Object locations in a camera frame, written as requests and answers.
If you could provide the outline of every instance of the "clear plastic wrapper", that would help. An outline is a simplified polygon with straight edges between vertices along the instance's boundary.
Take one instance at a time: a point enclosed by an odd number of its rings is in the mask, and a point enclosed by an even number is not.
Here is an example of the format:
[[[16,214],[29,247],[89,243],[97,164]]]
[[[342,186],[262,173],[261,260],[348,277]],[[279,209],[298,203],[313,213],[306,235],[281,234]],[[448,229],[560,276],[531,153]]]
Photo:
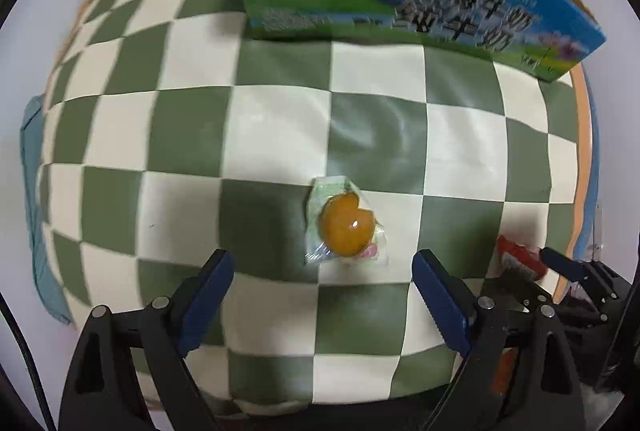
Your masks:
[[[355,220],[357,220],[358,215],[367,217],[370,213],[375,217],[373,209],[367,203],[362,192],[346,176],[322,176],[316,178],[306,203],[306,263],[321,263],[322,261],[330,259],[340,259],[345,262],[351,261],[352,263],[361,260],[369,262],[376,261],[381,264],[386,263],[385,229],[377,219],[374,219],[370,241],[367,241],[364,249],[355,255],[341,255],[335,252],[335,250],[332,250],[331,245],[325,241],[325,239],[329,239],[326,237],[326,230],[323,234],[321,227],[327,217],[325,207],[332,199],[350,193],[353,193],[357,197],[357,203],[351,202],[353,205],[348,205],[346,208],[347,210],[354,210],[352,214]],[[356,227],[357,223],[357,221],[353,221],[353,226]]]

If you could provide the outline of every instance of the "metal screw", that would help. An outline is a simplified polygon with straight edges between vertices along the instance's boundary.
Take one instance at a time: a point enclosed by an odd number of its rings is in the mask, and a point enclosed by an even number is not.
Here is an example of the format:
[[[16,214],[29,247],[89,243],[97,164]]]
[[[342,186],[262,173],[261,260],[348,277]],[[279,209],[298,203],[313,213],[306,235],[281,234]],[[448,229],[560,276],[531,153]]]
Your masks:
[[[478,306],[485,310],[491,310],[495,306],[495,301],[491,297],[482,296],[478,298]]]
[[[543,316],[549,317],[549,318],[551,318],[554,315],[556,315],[556,311],[554,310],[554,308],[552,306],[549,306],[549,305],[540,306],[540,313],[542,313]]]
[[[151,306],[156,310],[162,310],[169,305],[169,298],[167,296],[156,297],[153,301],[151,301]]]
[[[95,318],[102,317],[105,313],[107,313],[107,307],[104,305],[98,305],[91,310],[91,315]]]

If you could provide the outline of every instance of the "white wall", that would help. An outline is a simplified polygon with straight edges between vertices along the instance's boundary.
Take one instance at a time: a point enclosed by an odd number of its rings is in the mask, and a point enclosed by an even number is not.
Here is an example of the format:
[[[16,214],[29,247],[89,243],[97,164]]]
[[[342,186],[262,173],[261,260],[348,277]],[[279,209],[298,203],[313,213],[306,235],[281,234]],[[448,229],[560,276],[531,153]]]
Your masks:
[[[76,332],[44,310],[31,278],[18,152],[22,110],[42,93],[58,47],[83,0],[18,0],[0,29],[0,290],[10,304],[42,376],[57,420]],[[583,0],[609,40],[585,62],[600,119],[604,259],[628,279],[635,270],[640,225],[640,85],[634,69],[640,22],[626,0]],[[27,407],[41,421],[24,363],[0,321],[0,362]]]
[[[18,0],[0,29],[0,291],[30,345],[56,421],[77,334],[46,312],[33,284],[18,129],[28,100],[44,91],[82,1]],[[43,423],[22,356],[1,317],[0,363]]]
[[[607,42],[585,59],[600,125],[602,260],[631,281],[640,227],[640,20],[627,0],[582,0]]]

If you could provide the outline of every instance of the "black cable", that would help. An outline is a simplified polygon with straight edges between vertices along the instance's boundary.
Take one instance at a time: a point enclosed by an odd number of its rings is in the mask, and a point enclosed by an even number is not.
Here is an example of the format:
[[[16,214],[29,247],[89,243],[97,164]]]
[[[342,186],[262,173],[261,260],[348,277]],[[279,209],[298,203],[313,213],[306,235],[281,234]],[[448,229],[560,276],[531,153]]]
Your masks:
[[[44,389],[42,388],[42,382],[40,382],[40,376],[38,375],[38,369],[36,368],[36,363],[33,360],[33,355],[29,350],[27,341],[25,340],[24,335],[22,335],[14,315],[11,313],[11,310],[9,310],[9,305],[7,305],[4,297],[2,297],[2,293],[0,293],[0,312],[2,312],[4,320],[6,320],[6,323],[9,325],[9,328],[18,343],[18,347],[22,352],[24,362],[27,366],[27,371],[29,372],[29,377],[31,378],[31,384],[33,384],[33,390],[36,392],[36,398],[38,399],[38,405],[40,406],[42,417],[44,418],[44,422],[47,426],[47,431],[56,431],[56,425],[54,424],[53,417],[51,416],[51,410],[47,403],[47,397],[44,394]]]

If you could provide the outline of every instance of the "orange cloth edge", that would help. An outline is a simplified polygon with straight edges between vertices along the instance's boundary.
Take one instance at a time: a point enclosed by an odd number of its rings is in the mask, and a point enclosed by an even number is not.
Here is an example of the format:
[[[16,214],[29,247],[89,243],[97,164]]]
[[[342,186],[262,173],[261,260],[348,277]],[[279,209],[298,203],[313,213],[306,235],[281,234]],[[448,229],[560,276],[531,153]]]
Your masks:
[[[566,249],[566,256],[574,258],[575,243],[580,236],[584,222],[584,204],[589,188],[591,174],[591,108],[587,83],[584,80],[582,66],[577,64],[570,72],[575,90],[575,100],[578,111],[578,181],[575,187],[574,201],[574,229]],[[554,292],[554,302],[558,303],[564,295],[567,279],[560,276]]]

